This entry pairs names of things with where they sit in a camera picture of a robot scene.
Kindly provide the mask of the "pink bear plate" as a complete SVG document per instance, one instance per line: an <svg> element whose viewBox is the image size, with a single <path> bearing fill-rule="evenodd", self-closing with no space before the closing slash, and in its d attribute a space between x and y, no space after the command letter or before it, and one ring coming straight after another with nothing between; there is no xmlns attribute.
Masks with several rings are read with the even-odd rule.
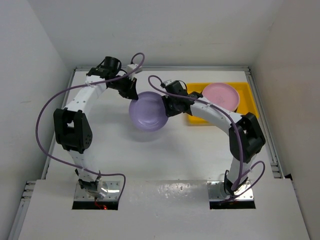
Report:
<svg viewBox="0 0 320 240"><path fill-rule="evenodd" d="M240 95L234 87L226 83L211 83L203 89L202 95L211 103L232 112L236 111L240 104Z"/></svg>

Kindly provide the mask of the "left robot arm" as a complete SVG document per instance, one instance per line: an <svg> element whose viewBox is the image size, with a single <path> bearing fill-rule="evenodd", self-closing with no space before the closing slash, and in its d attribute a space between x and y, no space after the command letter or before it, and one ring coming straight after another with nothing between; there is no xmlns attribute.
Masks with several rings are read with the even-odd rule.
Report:
<svg viewBox="0 0 320 240"><path fill-rule="evenodd" d="M103 183L101 172L94 164L88 148L93 141L93 132L88 115L102 93L107 89L118 91L125 99L137 100L137 79L135 73L141 70L140 64L131 62L123 75L120 60L107 56L98 66L86 74L84 86L62 109L53 113L56 142L66 150L77 166L76 174L81 189L95 199L103 199L107 186Z"/></svg>

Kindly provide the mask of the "large purple bear plate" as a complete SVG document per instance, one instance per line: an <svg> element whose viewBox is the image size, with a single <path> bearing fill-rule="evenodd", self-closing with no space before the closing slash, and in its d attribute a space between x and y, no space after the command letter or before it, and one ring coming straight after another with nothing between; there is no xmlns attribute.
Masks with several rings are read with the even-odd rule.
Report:
<svg viewBox="0 0 320 240"><path fill-rule="evenodd" d="M128 108L132 124L139 130L155 132L163 128L168 117L162 96L153 91L138 94L138 100L132 100Z"/></svg>

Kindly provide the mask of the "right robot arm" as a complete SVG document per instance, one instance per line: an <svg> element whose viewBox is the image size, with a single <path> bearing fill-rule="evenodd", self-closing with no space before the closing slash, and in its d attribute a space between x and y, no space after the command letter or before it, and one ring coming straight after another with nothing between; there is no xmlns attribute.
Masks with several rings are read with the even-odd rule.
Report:
<svg viewBox="0 0 320 240"><path fill-rule="evenodd" d="M228 136L233 159L224 175L223 192L234 196L247 181L253 158L266 143L257 117L251 112L240 114L229 111L201 92L188 93L179 80L161 82L160 92L163 93L161 101L168 118L182 113L202 118Z"/></svg>

